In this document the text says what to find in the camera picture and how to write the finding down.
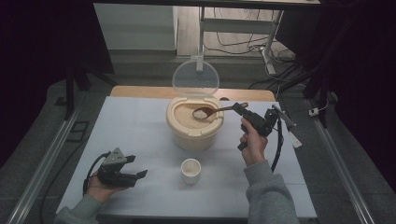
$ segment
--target tabletop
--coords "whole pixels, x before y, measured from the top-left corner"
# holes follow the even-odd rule
[[[202,152],[185,151],[173,142],[173,133],[165,120],[166,107],[170,102],[168,97],[174,95],[172,90],[168,87],[113,89],[105,100],[58,211],[64,206],[73,207],[81,199],[81,183],[93,160],[119,147],[125,156],[136,156],[133,163],[125,164],[122,173],[135,174],[143,170],[148,170],[148,173],[137,181],[134,188],[113,195],[100,214],[122,217],[248,217],[245,195],[248,182],[243,172],[246,165],[236,148],[242,134],[240,116],[233,111],[225,114],[211,148]],[[222,97],[231,98],[221,102],[224,106],[233,105],[234,100],[246,100],[249,94],[252,98],[258,94],[267,96],[270,101],[248,101],[248,108],[258,114],[264,114],[273,104],[278,105],[268,91],[220,89],[219,92],[224,93]],[[283,175],[297,216],[316,217],[288,131],[282,123],[284,145],[275,174]],[[276,138],[275,132],[268,136],[269,143],[264,152],[270,164],[276,153]],[[201,178],[193,186],[185,184],[180,177],[180,165],[187,158],[194,158],[202,165]]]

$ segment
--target person's hand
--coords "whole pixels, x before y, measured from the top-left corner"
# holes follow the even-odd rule
[[[241,120],[242,124],[247,128],[247,133],[244,133],[240,138],[241,142],[247,142],[247,147],[242,150],[242,157],[245,163],[249,166],[264,161],[264,150],[268,143],[267,138],[260,136],[249,121],[244,118]]]
[[[127,188],[114,188],[114,187],[106,186],[100,182],[100,180],[96,175],[97,172],[95,172],[90,178],[87,194],[92,196],[100,203],[105,203],[112,194],[127,189]]]

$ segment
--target small white cup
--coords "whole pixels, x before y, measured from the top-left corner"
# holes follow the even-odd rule
[[[186,184],[193,185],[198,182],[201,175],[201,163],[195,159],[186,159],[181,163],[181,179]]]

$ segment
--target spoon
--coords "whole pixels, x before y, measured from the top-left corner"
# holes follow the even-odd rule
[[[242,103],[241,104],[242,107],[248,107],[248,103]],[[232,106],[226,106],[223,108],[219,108],[219,109],[213,109],[210,107],[200,107],[198,109],[195,109],[192,112],[192,115],[196,118],[196,119],[207,119],[209,118],[212,114],[219,112],[219,111],[223,111],[223,110],[232,110],[233,107]]]

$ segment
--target person's right hand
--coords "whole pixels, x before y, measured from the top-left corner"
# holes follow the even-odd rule
[[[247,133],[244,133],[240,138],[241,142],[247,142],[247,147],[242,150],[242,157],[245,163],[250,166],[264,161],[264,150],[268,143],[267,138],[260,136],[246,119],[242,118],[241,121],[242,125],[247,128]]]

